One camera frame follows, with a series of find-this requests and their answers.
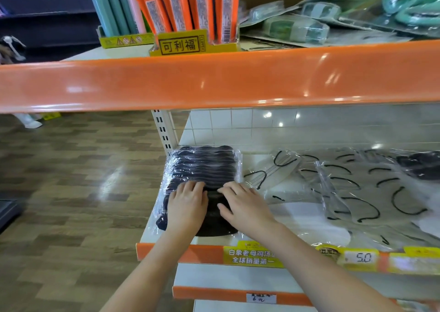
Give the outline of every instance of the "orange lighter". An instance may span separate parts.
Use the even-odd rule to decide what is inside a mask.
[[[176,32],[193,29],[191,12],[188,0],[169,0],[168,15],[171,18],[173,29]]]
[[[239,17],[239,0],[216,0],[217,36],[219,43],[235,41]]]
[[[214,7],[212,0],[189,0],[196,29],[208,30],[208,38],[214,41]]]
[[[172,32],[162,0],[142,0],[142,5],[146,6],[142,11],[146,9],[145,18],[154,34]]]

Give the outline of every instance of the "white shoe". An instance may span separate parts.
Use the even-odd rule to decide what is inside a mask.
[[[30,123],[25,124],[25,128],[35,129],[41,127],[43,124],[39,121],[32,121]]]

